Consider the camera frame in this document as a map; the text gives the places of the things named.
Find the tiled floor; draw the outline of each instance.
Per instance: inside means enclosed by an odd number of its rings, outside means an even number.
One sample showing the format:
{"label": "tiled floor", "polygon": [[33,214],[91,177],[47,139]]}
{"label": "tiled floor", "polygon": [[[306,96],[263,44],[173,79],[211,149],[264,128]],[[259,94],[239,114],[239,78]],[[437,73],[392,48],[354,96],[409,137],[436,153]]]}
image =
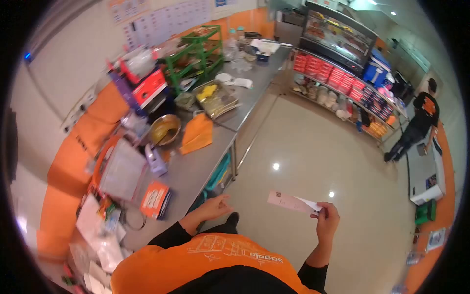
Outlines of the tiled floor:
{"label": "tiled floor", "polygon": [[[333,202],[341,223],[326,291],[388,293],[402,275],[414,230],[406,161],[385,164],[375,140],[358,134],[354,125],[297,96],[275,99],[282,93],[277,91],[267,91],[267,102],[238,139],[238,152],[243,153],[259,128],[237,180],[226,190],[241,215],[239,232],[299,269],[317,245],[316,220],[268,204],[269,191]],[[204,228],[222,221],[207,222]]]}

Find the display case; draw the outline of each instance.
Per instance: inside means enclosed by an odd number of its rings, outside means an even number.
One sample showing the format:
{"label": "display case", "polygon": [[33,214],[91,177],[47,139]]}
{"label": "display case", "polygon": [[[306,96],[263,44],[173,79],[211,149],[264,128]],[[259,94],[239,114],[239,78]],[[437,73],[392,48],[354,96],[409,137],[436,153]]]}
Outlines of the display case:
{"label": "display case", "polygon": [[377,34],[338,11],[307,2],[299,47],[321,54],[359,75]]}

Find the orange wainscoting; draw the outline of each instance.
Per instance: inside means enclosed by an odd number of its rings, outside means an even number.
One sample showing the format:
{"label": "orange wainscoting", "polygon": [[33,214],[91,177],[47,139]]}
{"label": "orange wainscoting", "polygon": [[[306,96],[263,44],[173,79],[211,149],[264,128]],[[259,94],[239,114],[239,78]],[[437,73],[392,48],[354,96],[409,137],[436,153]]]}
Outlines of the orange wainscoting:
{"label": "orange wainscoting", "polygon": [[[263,37],[272,38],[274,23],[266,20],[267,9],[258,8],[233,14],[228,19],[210,21],[205,25],[220,25],[223,39],[228,36],[227,23],[231,28],[236,29],[241,25],[246,31],[260,32]],[[187,35],[191,30],[173,37]],[[110,83],[88,108],[88,114],[80,118],[63,141],[47,175],[48,187],[36,236],[39,254],[65,257],[75,227],[75,212],[91,179],[84,172],[86,163],[95,156],[103,140],[114,128],[114,123],[128,109],[114,84]]]}
{"label": "orange wainscoting", "polygon": [[[441,228],[449,228],[454,221],[455,210],[455,183],[454,183],[454,167],[452,165],[452,157],[450,154],[449,143],[447,142],[446,133],[439,122],[437,139],[442,148],[442,163],[444,165],[444,180],[446,183],[446,191],[444,197],[436,204],[436,220],[427,222],[420,226],[421,232],[429,232]],[[423,235],[418,241],[418,250],[426,248],[427,236]],[[416,265],[409,268],[408,276],[406,279],[406,286],[409,293],[415,293],[419,286],[424,282],[424,279],[430,273],[432,267],[436,263],[439,255],[442,252],[442,247],[430,251],[426,256]]]}

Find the black shoe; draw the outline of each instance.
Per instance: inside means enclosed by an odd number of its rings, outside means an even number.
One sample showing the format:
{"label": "black shoe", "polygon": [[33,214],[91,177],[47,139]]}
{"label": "black shoe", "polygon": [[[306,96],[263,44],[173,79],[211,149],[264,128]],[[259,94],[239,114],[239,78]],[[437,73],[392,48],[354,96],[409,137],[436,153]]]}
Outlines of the black shoe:
{"label": "black shoe", "polygon": [[384,161],[389,162],[392,159],[392,156],[390,155],[390,152],[386,152],[384,154]]}
{"label": "black shoe", "polygon": [[236,227],[239,220],[240,220],[240,214],[238,212],[232,212],[228,216],[227,221],[225,223],[229,223],[229,224],[233,225],[234,227]]}

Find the person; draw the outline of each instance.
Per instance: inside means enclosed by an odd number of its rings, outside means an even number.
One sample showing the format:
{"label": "person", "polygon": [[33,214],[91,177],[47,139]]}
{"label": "person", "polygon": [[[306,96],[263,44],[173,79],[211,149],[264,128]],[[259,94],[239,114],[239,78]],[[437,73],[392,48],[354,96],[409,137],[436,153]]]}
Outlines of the person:
{"label": "person", "polygon": [[415,117],[411,119],[408,127],[401,135],[401,138],[392,147],[390,152],[384,154],[385,162],[390,160],[395,162],[399,161],[414,144],[426,137],[429,128],[432,126],[429,141],[424,148],[427,152],[438,129],[439,106],[436,99],[433,97],[433,95],[436,94],[436,90],[436,81],[434,79],[429,79],[428,93],[419,93],[418,97],[413,102],[415,107]]}
{"label": "person", "polygon": [[318,245],[296,273],[284,256],[238,235],[236,212],[225,223],[196,234],[201,222],[232,211],[228,198],[222,194],[208,199],[124,259],[111,276],[113,294],[325,293],[339,223],[333,204],[318,202],[323,208],[310,216],[318,218]]}

